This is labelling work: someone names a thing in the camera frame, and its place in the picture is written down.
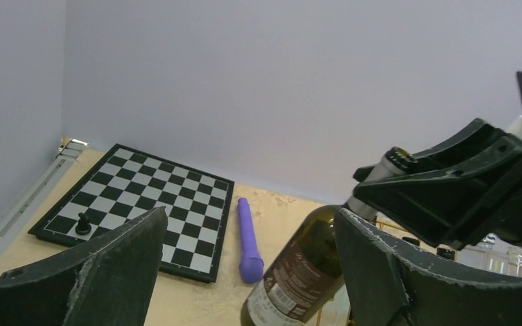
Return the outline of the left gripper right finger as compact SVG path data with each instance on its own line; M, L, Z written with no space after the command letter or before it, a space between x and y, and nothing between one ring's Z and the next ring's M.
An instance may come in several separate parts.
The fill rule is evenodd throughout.
M347 209L334 231L358 325L522 325L522 278L439 257Z

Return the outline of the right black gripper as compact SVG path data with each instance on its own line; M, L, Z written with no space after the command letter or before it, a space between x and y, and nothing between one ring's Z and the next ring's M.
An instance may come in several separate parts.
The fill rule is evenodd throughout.
M482 119L416 154L390 149L360 168L358 199L432 246L462 249L493 233L522 248L522 140Z

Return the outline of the dark green wine bottle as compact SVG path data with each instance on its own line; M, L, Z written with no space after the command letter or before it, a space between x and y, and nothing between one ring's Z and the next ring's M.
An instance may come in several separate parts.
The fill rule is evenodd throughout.
M378 211L355 194L311 211L244 301L241 325L305 325L344 283L334 217L342 210L376 223Z

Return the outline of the blue dash bottle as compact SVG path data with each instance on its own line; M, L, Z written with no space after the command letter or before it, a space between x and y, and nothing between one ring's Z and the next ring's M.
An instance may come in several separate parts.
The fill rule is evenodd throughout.
M488 234L476 245L466 245L455 254L457 263L494 272L497 274L507 273L507 256L493 249L496 241L494 234Z

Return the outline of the clear round glass bottle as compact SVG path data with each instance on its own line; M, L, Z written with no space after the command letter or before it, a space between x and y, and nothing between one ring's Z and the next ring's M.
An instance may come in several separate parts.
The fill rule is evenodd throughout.
M522 248L508 247L507 254L507 275L522 278Z

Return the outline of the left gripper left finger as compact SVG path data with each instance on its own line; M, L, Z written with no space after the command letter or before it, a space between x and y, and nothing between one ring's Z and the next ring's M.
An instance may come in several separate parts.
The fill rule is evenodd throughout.
M164 208L0 276L0 325L142 325L162 259Z

